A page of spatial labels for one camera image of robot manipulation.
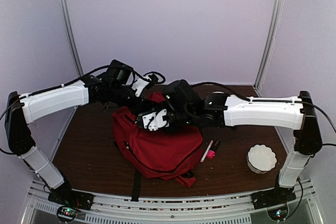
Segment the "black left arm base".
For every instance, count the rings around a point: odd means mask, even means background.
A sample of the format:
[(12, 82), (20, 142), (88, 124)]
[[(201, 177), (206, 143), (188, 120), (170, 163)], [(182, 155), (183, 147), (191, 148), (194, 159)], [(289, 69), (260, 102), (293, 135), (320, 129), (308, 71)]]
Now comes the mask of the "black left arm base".
[(93, 204), (94, 195), (72, 189), (69, 181), (65, 181), (56, 189), (48, 187), (48, 200), (60, 205), (75, 209), (90, 210)]

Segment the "red backpack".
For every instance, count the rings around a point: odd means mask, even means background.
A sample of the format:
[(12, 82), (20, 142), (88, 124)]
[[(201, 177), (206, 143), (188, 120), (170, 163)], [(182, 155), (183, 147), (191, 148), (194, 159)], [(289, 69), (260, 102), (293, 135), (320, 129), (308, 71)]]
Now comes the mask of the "red backpack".
[(126, 107), (112, 114), (114, 143), (135, 167), (132, 201), (138, 201), (141, 178), (174, 179), (190, 188), (196, 183), (193, 169), (202, 157), (203, 136), (189, 124), (175, 133), (139, 128)]

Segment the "aluminium frame post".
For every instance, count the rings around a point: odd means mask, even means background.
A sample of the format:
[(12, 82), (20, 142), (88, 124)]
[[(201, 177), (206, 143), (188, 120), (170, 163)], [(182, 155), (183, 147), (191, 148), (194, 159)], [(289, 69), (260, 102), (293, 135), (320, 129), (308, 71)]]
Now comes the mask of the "aluminium frame post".
[(265, 83), (266, 80), (267, 71), (269, 68), (269, 64), (275, 46), (276, 31), (281, 20), (283, 2), (284, 0), (274, 0), (273, 3), (266, 42), (254, 84), (254, 88), (257, 93), (261, 93), (263, 84)]
[(66, 34), (70, 46), (71, 56), (73, 58), (76, 72), (79, 76), (83, 75), (83, 68), (79, 59), (78, 50), (76, 46), (76, 41), (74, 37), (74, 32), (71, 25), (71, 19), (68, 9), (68, 3), (67, 0), (60, 0), (61, 9), (62, 9), (62, 15), (65, 23), (66, 28)]

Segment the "white scalloped dish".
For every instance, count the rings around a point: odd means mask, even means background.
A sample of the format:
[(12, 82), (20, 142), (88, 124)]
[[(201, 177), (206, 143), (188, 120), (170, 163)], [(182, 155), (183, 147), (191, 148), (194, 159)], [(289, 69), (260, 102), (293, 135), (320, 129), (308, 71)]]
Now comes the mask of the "white scalloped dish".
[(268, 173), (276, 167), (276, 164), (276, 154), (266, 145), (256, 144), (247, 153), (247, 165), (256, 174)]

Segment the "white pink marker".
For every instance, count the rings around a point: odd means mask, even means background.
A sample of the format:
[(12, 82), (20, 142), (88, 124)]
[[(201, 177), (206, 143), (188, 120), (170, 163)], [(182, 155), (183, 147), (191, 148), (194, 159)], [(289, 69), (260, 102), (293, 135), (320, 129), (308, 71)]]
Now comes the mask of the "white pink marker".
[(202, 158), (201, 158), (201, 160), (200, 160), (201, 163), (203, 163), (203, 162), (205, 161), (206, 156), (207, 156), (207, 154), (208, 154), (210, 148), (212, 147), (213, 143), (214, 143), (213, 140), (211, 140), (211, 141), (209, 142), (209, 144), (208, 144), (208, 146), (207, 146), (207, 149), (205, 150), (205, 152), (204, 152), (204, 154), (203, 154), (203, 156), (202, 156)]

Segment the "black pink highlighter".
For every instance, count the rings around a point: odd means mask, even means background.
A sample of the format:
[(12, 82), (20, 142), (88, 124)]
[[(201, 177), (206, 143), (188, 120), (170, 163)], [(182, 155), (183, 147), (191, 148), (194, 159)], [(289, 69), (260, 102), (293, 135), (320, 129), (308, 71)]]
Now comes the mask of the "black pink highlighter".
[(215, 140), (214, 143), (211, 145), (206, 157), (208, 159), (213, 159), (216, 155), (219, 146), (220, 146), (220, 140)]

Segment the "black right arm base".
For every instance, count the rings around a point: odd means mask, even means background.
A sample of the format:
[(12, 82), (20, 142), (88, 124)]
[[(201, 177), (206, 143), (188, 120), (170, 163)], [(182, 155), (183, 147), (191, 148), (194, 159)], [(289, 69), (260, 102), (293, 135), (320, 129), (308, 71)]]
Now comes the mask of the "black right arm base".
[(251, 201), (255, 210), (285, 204), (296, 198), (293, 188), (282, 187), (262, 190), (251, 194)]

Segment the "aluminium front rail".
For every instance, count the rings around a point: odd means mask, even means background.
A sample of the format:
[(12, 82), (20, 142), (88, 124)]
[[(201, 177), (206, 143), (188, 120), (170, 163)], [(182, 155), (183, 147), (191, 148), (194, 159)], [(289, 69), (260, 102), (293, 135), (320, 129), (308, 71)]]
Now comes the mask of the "aluminium front rail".
[[(309, 179), (301, 183), (301, 203), (285, 222), (273, 221), (270, 215), (286, 204), (256, 209), (251, 199), (256, 191), (202, 197), (140, 197), (139, 201), (131, 201), (129, 196), (76, 190), (94, 195), (93, 202), (90, 210), (81, 209), (69, 223), (327, 223), (313, 184)], [(18, 223), (63, 223), (56, 215), (61, 205), (49, 201), (46, 191), (43, 182), (33, 180)]]

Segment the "right aluminium frame post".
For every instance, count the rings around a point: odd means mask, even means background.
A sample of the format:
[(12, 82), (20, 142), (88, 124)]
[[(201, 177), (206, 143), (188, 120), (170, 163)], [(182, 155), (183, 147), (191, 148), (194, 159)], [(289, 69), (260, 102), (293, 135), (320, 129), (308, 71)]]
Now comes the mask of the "right aluminium frame post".
[(266, 42), (254, 84), (254, 88), (257, 93), (261, 93), (263, 84), (265, 83), (266, 80), (267, 71), (269, 68), (269, 64), (275, 46), (276, 31), (281, 20), (283, 2), (284, 0), (274, 0), (273, 3)]

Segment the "left aluminium frame post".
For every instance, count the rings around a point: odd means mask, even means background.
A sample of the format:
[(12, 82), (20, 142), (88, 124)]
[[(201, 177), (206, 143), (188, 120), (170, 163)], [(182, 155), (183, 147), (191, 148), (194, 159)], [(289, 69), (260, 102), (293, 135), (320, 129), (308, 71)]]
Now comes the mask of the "left aluminium frame post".
[(83, 68), (79, 59), (78, 50), (76, 46), (76, 41), (74, 37), (74, 32), (71, 25), (71, 19), (68, 9), (68, 3), (67, 0), (60, 0), (61, 9), (62, 9), (62, 15), (65, 23), (66, 28), (66, 34), (70, 46), (71, 56), (73, 58), (76, 72), (79, 76), (83, 75)]

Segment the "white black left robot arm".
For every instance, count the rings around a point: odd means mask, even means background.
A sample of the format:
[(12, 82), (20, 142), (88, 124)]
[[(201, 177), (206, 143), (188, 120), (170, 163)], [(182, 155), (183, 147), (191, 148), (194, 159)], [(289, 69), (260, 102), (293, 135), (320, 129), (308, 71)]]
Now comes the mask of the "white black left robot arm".
[(45, 125), (50, 126), (54, 115), (64, 121), (56, 125), (65, 126), (77, 107), (97, 102), (137, 109), (145, 101), (143, 89), (159, 80), (156, 72), (140, 74), (117, 60), (99, 69), (102, 73), (97, 76), (92, 70), (75, 80), (44, 90), (23, 94), (13, 91), (8, 95), (6, 109), (1, 115), (8, 154), (23, 160), (64, 205), (75, 201), (75, 192), (50, 156), (35, 142), (29, 126), (43, 119)]

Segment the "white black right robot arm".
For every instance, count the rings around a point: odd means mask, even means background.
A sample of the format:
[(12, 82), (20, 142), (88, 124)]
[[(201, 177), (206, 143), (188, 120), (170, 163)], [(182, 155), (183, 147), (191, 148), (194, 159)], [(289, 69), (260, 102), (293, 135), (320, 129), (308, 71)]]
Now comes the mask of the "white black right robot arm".
[(295, 185), (310, 156), (322, 148), (316, 111), (307, 91), (288, 98), (214, 92), (201, 99), (193, 86), (177, 80), (166, 86), (162, 95), (169, 107), (166, 121), (172, 124), (190, 123), (199, 128), (257, 125), (292, 129), (294, 145), (279, 172), (277, 186), (269, 192), (274, 204), (289, 196), (289, 189)]

